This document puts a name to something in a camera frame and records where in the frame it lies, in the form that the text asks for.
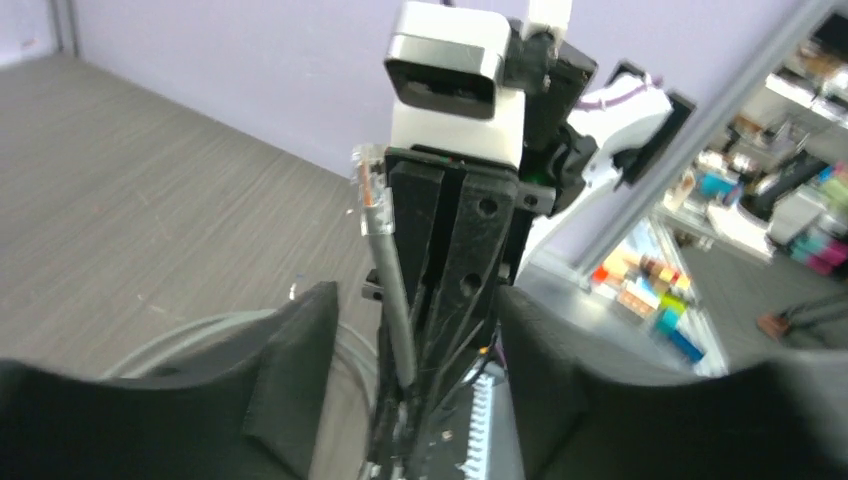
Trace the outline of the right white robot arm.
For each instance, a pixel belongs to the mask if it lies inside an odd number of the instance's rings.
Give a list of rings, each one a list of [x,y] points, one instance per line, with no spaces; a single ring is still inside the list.
[[[551,30],[403,28],[384,65],[390,142],[357,156],[382,304],[363,476],[432,479],[431,435],[502,342],[501,289],[595,189],[590,170],[638,179],[693,108],[625,63],[586,94],[595,62]]]

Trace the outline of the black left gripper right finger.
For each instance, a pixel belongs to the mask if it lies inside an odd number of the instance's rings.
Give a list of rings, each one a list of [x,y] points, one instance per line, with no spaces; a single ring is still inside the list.
[[[652,364],[498,295],[529,479],[843,479],[847,355],[789,351],[721,377]]]

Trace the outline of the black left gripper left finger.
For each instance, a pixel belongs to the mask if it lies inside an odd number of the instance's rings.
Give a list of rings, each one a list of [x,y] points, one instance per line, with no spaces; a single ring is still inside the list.
[[[305,479],[335,351],[322,282],[221,344],[138,379],[1,364],[5,479]]]

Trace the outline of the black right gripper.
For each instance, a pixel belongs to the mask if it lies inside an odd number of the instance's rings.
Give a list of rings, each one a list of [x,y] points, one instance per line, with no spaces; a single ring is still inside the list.
[[[569,148],[565,119],[592,79],[596,63],[563,42],[545,90],[526,98],[521,163],[513,170],[528,183],[554,184],[561,148]],[[479,159],[414,150],[445,163],[501,166]],[[445,172],[424,165],[397,165],[389,174],[394,194],[393,238],[402,270],[413,335],[416,380],[400,386],[389,324],[378,329],[377,459],[388,479],[433,479],[433,431],[445,399],[470,366],[480,331],[490,332],[490,304],[499,279],[504,243],[512,222],[515,176],[468,173],[444,194]]]

